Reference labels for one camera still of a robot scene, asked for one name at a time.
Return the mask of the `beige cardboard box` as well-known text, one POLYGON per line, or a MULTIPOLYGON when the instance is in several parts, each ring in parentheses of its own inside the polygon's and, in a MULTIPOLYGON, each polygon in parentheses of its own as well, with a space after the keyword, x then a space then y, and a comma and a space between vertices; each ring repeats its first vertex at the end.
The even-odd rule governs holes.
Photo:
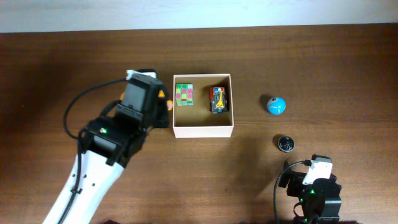
POLYGON ((229 138, 234 129, 233 96, 230 74, 174 75, 173 94, 178 84, 193 85, 193 104, 179 106, 174 100, 172 128, 176 138, 229 138), (225 113, 211 111, 210 89, 223 88, 225 113))

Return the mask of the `colourful puzzle cube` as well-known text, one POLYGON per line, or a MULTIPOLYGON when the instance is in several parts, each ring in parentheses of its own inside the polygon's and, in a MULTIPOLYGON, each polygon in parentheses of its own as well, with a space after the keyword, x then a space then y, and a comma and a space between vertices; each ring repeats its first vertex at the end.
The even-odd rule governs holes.
POLYGON ((177 106, 193 106, 193 84, 177 83, 175 85, 175 103, 177 106))

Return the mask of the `yellow toy dog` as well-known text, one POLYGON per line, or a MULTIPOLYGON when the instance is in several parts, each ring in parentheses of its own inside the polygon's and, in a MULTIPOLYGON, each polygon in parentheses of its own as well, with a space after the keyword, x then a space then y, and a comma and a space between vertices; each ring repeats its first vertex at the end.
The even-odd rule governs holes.
POLYGON ((158 108, 160 110, 172 111, 173 105, 173 101, 168 99, 168 96, 163 90, 160 90, 158 94, 158 108))

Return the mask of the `red toy fire truck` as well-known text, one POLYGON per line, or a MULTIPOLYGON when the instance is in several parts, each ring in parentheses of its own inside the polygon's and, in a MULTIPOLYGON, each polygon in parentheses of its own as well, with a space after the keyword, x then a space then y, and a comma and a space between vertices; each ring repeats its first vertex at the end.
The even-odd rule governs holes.
POLYGON ((227 113, 229 111, 226 88, 217 86, 211 87, 209 99, 210 111, 213 114, 227 113))

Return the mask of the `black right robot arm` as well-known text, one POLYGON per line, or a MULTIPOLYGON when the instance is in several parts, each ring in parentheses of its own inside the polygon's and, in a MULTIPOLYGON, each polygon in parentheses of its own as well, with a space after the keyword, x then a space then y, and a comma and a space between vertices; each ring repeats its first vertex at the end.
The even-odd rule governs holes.
POLYGON ((295 214, 294 224, 336 224, 339 222, 341 208, 341 185, 336 183, 336 176, 319 178, 310 185, 303 184, 303 172, 288 171, 283 174, 279 187, 287 189, 287 195, 298 198, 294 207, 300 206, 303 215, 295 214))

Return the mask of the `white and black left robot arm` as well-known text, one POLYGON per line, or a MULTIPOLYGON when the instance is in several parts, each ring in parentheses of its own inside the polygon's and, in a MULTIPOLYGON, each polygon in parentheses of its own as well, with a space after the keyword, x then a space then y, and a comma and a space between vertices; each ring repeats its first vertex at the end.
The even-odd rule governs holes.
POLYGON ((45 223, 89 223, 148 133, 169 125, 169 93, 153 69, 127 70, 123 98, 79 130, 77 155, 45 223))

